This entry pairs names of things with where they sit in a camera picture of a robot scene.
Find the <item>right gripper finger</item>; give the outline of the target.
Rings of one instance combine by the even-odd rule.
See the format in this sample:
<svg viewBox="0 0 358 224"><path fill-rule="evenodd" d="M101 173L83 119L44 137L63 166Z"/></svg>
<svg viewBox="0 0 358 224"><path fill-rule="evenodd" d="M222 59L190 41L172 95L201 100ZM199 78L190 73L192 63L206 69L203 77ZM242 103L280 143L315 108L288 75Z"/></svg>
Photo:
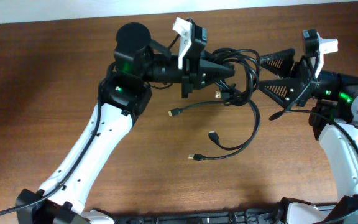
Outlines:
<svg viewBox="0 0 358 224"><path fill-rule="evenodd" d="M301 93L304 82L300 78L281 78L259 82L259 90L282 108L286 108Z"/></svg>
<svg viewBox="0 0 358 224"><path fill-rule="evenodd" d="M294 61L295 49L290 48L260 56L260 66L278 77L289 77Z"/></svg>

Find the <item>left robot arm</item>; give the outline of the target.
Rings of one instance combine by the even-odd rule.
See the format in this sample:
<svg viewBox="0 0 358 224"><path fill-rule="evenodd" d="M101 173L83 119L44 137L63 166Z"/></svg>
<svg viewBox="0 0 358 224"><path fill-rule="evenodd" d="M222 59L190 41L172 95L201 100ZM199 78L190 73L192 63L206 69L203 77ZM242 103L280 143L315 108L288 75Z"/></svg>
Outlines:
<svg viewBox="0 0 358 224"><path fill-rule="evenodd" d="M118 143L130 132L152 96L151 83L179 83L182 97L232 77L234 67L214 62L205 51L208 34L177 19L179 53L152 39L138 22L116 34L114 62L98 88L98 102L85 130L56 171L38 191L23 190L16 199L19 223L113 223L103 210L85 210L88 194Z"/></svg>

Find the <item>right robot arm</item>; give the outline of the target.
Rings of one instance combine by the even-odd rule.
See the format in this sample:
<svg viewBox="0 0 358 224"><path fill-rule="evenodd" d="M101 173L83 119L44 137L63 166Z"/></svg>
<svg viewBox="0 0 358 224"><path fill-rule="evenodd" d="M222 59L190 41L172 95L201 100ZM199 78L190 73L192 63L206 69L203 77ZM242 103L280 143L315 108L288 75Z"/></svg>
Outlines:
<svg viewBox="0 0 358 224"><path fill-rule="evenodd" d="M294 61L294 49L260 58L262 68L277 75L260 82L259 89L285 113L309 114L315 139L324 150L334 175L338 203L322 212L308 202L288 200L283 209L284 223L358 223L358 77L322 69L326 54L334 47L307 50Z"/></svg>

